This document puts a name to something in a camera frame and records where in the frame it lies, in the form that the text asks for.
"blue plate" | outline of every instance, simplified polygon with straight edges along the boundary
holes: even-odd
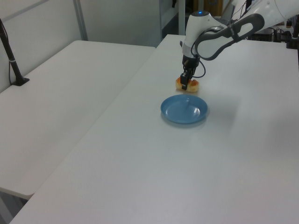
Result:
[[[191,124],[202,120],[207,113],[206,102],[192,95],[175,95],[161,104],[161,112],[175,123]]]

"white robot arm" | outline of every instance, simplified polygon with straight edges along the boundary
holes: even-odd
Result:
[[[183,89],[195,73],[200,59],[214,60],[226,47],[255,32],[299,14],[299,0],[256,0],[239,20],[225,26],[208,12],[190,15],[183,49]]]

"food item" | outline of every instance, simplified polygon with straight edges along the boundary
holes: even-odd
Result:
[[[181,84],[181,77],[179,77],[176,80],[176,88],[178,90],[183,90],[182,89],[182,84]],[[187,85],[187,92],[197,92],[199,88],[199,82],[196,80],[190,80],[188,81],[188,85]]]

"cable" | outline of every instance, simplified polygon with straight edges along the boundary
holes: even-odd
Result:
[[[11,84],[11,80],[10,80],[10,62],[8,62],[8,79],[9,79],[9,84]]]
[[[232,18],[233,18],[234,15],[236,15],[240,10],[241,10],[241,13],[242,13],[242,10],[243,10],[245,4],[246,4],[246,1],[245,1],[244,4],[241,6],[241,8],[240,8],[238,11],[236,11],[236,12],[232,15]]]
[[[9,40],[8,40],[8,34],[7,34],[7,31],[6,31],[5,26],[3,25],[3,23],[1,23],[1,26],[4,29],[5,36],[7,38],[7,42],[9,42]],[[8,79],[9,79],[9,84],[12,85],[11,80],[10,80],[10,61],[8,61]]]
[[[194,45],[195,45],[195,42],[192,44],[192,47],[191,47],[191,54],[193,55],[193,57],[198,57],[198,55],[193,54],[193,47],[194,47]]]
[[[9,41],[8,41],[8,35],[7,35],[6,29],[5,29],[4,25],[3,25],[3,23],[1,24],[1,26],[2,26],[2,27],[3,27],[3,29],[4,29],[5,36],[6,36],[6,38],[7,38],[7,42],[9,42]]]
[[[202,65],[202,67],[204,69],[204,74],[202,76],[192,76],[193,78],[202,78],[206,74],[206,68],[205,68],[204,64],[201,62],[201,60],[199,60],[199,62],[201,63],[201,65]]]

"table surface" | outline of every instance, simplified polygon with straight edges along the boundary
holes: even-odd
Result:
[[[0,94],[0,190],[30,198],[154,48],[75,41]]]
[[[299,222],[297,51],[241,41],[204,61],[208,116],[176,125],[160,104],[183,94],[183,39],[162,41],[12,224]]]

